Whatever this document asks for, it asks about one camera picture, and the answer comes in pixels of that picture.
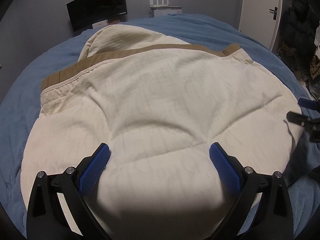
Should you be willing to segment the white hooded puffer jacket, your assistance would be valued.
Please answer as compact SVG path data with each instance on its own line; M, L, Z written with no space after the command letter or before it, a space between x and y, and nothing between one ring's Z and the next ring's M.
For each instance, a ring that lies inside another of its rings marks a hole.
M205 239L234 197L209 158L218 142L243 166L284 171L302 129L294 94L235 42L223 51L140 27L112 25L78 62L46 77L22 160L29 202L36 174L63 172L108 144L86 201L113 239Z

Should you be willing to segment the white wardrobe with clothes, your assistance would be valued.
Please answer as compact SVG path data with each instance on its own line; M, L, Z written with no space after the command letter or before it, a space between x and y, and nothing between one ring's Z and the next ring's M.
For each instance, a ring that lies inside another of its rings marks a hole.
M319 0L283 0L276 55L318 99Z

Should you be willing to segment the white door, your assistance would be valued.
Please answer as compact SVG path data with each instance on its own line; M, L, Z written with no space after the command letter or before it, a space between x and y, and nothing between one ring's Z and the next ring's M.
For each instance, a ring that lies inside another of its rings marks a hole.
M242 0L239 31L272 50L278 33L283 0ZM277 19L269 9L278 8Z

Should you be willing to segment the blue fleece bed blanket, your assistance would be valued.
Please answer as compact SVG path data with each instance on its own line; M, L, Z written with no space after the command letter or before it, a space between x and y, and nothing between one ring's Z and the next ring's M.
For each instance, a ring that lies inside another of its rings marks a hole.
M276 55L231 25L205 15L180 14L130 20L129 25L173 36L191 44L221 51L237 43L256 62L280 79L296 98L308 98L305 88ZM44 52L15 80L1 103L1 204L22 233L26 233L27 211L20 189L23 151L40 112L40 85L45 77L76 63L89 29ZM285 170L292 203L295 234L307 225L319 206L319 144L303 133Z

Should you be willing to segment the white box under router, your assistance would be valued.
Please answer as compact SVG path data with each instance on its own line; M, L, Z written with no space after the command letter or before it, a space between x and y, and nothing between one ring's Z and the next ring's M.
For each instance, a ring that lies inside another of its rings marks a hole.
M181 14L181 7L151 7L150 8L150 18L159 16L170 16L174 14Z

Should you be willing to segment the white wifi router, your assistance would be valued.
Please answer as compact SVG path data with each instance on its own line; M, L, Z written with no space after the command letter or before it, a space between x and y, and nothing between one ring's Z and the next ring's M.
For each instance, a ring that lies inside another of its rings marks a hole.
M169 0L149 0L149 6L151 8L162 8L169 6Z

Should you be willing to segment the white box under monitor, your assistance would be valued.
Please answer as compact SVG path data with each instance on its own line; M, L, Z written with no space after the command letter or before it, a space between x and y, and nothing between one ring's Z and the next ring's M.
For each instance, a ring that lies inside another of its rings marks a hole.
M102 21L99 21L99 22L96 22L96 23L92 24L92 28L93 29L103 28L103 27L106 27L106 26L108 26L108 20L102 20Z

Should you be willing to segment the black monitor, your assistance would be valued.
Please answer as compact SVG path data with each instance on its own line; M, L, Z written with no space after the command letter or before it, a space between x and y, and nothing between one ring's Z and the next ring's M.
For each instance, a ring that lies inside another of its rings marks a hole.
M73 0L66 7L74 32L127 14L126 0Z

